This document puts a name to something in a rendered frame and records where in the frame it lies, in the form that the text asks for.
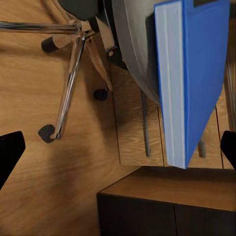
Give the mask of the swivel chair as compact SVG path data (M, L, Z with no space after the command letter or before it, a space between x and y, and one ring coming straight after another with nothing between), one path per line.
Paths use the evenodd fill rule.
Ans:
M154 4L169 0L52 0L67 22L40 24L0 21L0 32L54 34L41 42L46 53L72 45L55 128L44 125L41 139L60 139L64 128L83 49L107 88L94 97L105 101L113 91L93 34L100 32L106 59L129 71L142 91L161 107L157 63ZM229 19L236 18L236 2L230 3Z

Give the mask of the folder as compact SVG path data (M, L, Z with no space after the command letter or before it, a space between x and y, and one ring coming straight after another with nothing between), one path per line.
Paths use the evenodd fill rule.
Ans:
M154 4L160 103L170 166L187 169L224 84L230 0Z

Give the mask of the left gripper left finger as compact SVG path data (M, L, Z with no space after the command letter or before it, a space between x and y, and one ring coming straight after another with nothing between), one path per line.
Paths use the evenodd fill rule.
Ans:
M26 149L22 131L0 136L0 189Z

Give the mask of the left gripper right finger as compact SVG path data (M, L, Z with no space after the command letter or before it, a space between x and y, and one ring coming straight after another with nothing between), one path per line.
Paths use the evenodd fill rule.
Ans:
M224 131L220 148L221 152L225 154L226 158L236 170L236 133Z

